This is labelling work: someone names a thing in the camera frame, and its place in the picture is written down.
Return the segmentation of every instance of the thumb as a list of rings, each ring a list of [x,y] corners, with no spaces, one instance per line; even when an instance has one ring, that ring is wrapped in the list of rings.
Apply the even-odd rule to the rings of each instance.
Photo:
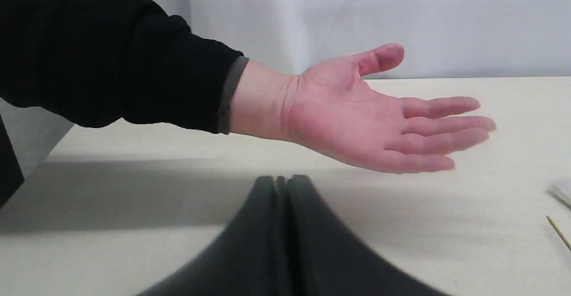
[[[384,72],[397,67],[404,58],[400,44],[386,44],[360,54],[349,56],[359,66],[361,76]]]

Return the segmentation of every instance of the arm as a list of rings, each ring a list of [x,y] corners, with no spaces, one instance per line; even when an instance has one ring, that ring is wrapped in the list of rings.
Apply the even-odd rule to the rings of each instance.
[[[0,96],[86,127],[124,118],[216,133],[242,55],[150,0],[3,0],[0,23]]]

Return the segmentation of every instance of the gray cuff trim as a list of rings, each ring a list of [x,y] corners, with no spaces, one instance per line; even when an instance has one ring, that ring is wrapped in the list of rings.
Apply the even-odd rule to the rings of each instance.
[[[230,133],[230,103],[240,82],[240,77],[248,64],[249,58],[245,56],[238,57],[226,76],[224,86],[222,89],[222,98],[220,99],[220,106],[218,108],[218,132],[229,134]]]

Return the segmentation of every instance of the wrist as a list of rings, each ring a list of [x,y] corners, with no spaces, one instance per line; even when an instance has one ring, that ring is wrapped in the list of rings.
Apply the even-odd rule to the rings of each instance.
[[[288,141],[283,115],[296,79],[250,60],[230,104],[231,133]]]

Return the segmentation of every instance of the person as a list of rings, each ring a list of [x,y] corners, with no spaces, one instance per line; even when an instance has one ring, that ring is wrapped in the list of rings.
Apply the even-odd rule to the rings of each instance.
[[[451,170],[448,154],[496,129],[489,117],[456,116],[479,108],[471,97],[372,90],[363,76],[398,66],[399,44],[289,75],[194,35],[150,0],[2,0],[0,22],[0,96],[83,127],[123,118],[240,133],[394,173]]]

